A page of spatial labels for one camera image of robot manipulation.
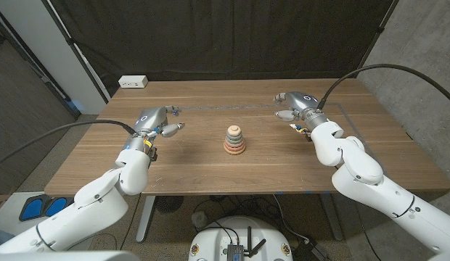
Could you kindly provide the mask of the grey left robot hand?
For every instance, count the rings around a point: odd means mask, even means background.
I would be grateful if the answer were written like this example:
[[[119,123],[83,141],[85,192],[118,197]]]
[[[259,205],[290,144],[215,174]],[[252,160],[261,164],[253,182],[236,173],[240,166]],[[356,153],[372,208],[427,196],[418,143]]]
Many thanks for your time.
[[[147,153],[151,149],[157,136],[165,138],[172,137],[181,130],[185,124],[169,124],[168,116],[178,116],[180,111],[181,110],[177,106],[173,105],[143,109],[133,127],[135,134],[130,135],[127,138],[123,149],[135,149]]]

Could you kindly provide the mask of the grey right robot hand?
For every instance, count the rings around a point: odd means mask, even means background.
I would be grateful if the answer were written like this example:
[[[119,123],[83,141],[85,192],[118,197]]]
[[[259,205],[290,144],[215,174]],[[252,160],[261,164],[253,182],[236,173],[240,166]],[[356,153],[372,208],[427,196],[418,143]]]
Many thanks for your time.
[[[302,120],[309,131],[328,121],[325,114],[317,108],[318,100],[310,94],[298,91],[280,93],[274,97],[274,103],[285,103],[288,106],[286,110],[275,112],[276,117],[285,122]]]

